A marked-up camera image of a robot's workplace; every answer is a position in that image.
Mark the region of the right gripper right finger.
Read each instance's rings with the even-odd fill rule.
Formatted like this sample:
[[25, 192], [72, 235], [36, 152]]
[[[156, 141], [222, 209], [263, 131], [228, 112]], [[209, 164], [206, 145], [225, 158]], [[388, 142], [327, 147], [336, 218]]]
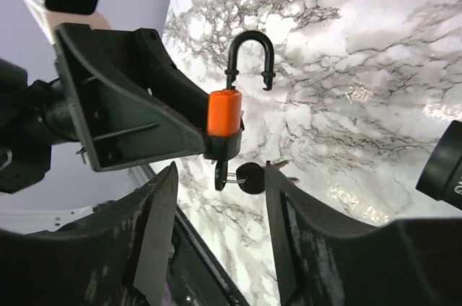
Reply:
[[460, 219], [374, 227], [265, 167], [266, 207], [283, 305], [459, 305]]

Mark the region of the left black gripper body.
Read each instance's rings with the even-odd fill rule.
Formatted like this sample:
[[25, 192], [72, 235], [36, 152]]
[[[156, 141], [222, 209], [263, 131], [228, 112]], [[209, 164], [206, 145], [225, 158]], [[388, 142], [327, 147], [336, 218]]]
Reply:
[[59, 78], [27, 83], [27, 71], [1, 60], [1, 192], [39, 183], [51, 168], [52, 146], [77, 143]]

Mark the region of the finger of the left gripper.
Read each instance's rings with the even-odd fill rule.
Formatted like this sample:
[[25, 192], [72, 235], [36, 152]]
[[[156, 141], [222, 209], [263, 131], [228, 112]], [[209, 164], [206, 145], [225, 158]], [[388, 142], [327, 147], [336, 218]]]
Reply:
[[55, 38], [70, 116], [94, 171], [206, 151], [208, 95], [176, 67], [156, 30], [63, 23]]

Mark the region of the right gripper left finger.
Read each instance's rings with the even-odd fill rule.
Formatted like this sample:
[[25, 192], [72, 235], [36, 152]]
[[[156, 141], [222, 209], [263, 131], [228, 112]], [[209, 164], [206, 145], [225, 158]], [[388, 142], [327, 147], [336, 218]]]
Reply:
[[55, 232], [1, 232], [3, 305], [160, 305], [178, 194], [171, 164]]

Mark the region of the orange black padlock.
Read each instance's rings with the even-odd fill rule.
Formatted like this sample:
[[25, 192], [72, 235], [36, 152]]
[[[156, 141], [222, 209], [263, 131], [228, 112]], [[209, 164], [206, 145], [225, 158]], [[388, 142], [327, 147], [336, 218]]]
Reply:
[[204, 153], [206, 159], [226, 162], [236, 157], [240, 152], [242, 123], [243, 94], [235, 88], [239, 71], [237, 70], [237, 56], [240, 46], [249, 40], [258, 42], [264, 50], [264, 65], [261, 76], [264, 89], [269, 91], [273, 87], [274, 47], [270, 39], [262, 32], [251, 30], [240, 33], [231, 43], [228, 52], [227, 68], [225, 69], [226, 87], [213, 91], [209, 95], [206, 135], [209, 147]]

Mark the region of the black key bunch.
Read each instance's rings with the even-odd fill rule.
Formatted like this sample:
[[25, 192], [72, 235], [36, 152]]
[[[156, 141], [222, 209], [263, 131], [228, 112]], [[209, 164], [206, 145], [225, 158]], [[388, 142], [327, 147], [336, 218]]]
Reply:
[[265, 191], [265, 167], [256, 162], [246, 162], [234, 173], [228, 172], [228, 161], [218, 161], [214, 171], [214, 187], [222, 191], [228, 183], [237, 184], [247, 194], [258, 195]]

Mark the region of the all black padlock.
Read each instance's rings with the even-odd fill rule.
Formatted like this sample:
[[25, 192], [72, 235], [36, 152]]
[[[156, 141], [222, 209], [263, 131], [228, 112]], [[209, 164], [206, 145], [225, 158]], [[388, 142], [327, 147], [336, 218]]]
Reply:
[[433, 149], [416, 189], [461, 209], [461, 122], [452, 121]]

